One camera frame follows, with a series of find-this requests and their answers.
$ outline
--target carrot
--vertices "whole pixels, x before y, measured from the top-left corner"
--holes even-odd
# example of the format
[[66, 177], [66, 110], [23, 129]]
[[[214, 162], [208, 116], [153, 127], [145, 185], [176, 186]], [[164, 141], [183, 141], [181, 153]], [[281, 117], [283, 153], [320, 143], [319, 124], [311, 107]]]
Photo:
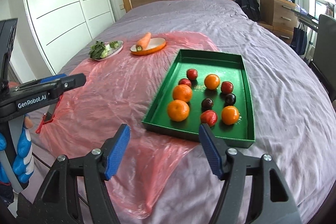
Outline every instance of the carrot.
[[148, 43], [151, 40], [151, 35], [152, 34], [148, 32], [141, 39], [138, 40], [135, 46], [137, 52], [144, 51], [147, 48]]

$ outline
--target orange fruit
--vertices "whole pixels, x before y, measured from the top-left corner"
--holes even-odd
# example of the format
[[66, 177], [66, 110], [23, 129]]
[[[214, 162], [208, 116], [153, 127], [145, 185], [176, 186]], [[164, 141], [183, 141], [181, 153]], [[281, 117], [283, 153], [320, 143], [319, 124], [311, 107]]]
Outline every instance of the orange fruit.
[[239, 119], [239, 111], [235, 106], [227, 106], [222, 110], [222, 121], [226, 125], [234, 124]]
[[186, 103], [191, 100], [193, 96], [193, 91], [188, 85], [177, 85], [173, 89], [173, 99], [174, 100], [182, 100]]
[[220, 78], [217, 75], [208, 75], [204, 79], [204, 85], [207, 89], [215, 90], [218, 88], [219, 84], [221, 83]]
[[167, 113], [170, 119], [174, 122], [180, 122], [189, 116], [190, 108], [185, 101], [174, 100], [167, 106]]

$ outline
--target red plastic bag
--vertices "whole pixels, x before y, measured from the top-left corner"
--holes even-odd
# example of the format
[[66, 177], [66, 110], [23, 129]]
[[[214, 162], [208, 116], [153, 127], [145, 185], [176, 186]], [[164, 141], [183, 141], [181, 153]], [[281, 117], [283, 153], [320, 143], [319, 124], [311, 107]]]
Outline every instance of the red plastic bag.
[[166, 39], [161, 51], [134, 56], [129, 49], [140, 37], [118, 37], [124, 41], [120, 53], [101, 62], [86, 59], [72, 72], [84, 73], [86, 84], [64, 94], [40, 138], [55, 157], [73, 158], [101, 147], [122, 123], [128, 124], [130, 143], [117, 175], [106, 185], [114, 204], [146, 218], [179, 161], [197, 143], [147, 132], [141, 120], [179, 49], [218, 49], [203, 34], [173, 32], [152, 36]]

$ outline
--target red fruit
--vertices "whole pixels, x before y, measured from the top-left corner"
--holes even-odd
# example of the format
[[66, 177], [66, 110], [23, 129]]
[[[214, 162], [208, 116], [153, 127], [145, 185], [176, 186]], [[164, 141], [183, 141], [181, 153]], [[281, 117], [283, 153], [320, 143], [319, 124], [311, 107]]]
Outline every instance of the red fruit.
[[178, 82], [179, 85], [188, 85], [189, 87], [191, 87], [191, 82], [189, 79], [187, 78], [182, 78], [179, 82]]
[[187, 78], [191, 81], [196, 80], [198, 76], [197, 70], [195, 69], [189, 69], [187, 70]]
[[221, 92], [224, 94], [229, 94], [233, 92], [233, 84], [231, 82], [225, 81], [220, 87]]
[[207, 123], [208, 126], [213, 127], [217, 122], [218, 116], [213, 110], [207, 110], [200, 116], [201, 123]]

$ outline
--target hand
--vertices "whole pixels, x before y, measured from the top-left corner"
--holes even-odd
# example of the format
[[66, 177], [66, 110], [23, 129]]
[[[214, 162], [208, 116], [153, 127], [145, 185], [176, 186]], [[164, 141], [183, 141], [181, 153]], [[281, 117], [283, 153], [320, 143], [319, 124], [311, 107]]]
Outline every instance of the hand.
[[[29, 128], [33, 127], [33, 122], [26, 114], [22, 127], [22, 133], [17, 144], [17, 156], [13, 163], [13, 171], [22, 183], [28, 182], [34, 172], [34, 158], [32, 157], [32, 142]], [[7, 146], [5, 137], [0, 133], [0, 151]], [[0, 163], [0, 182], [9, 183], [9, 179]]]

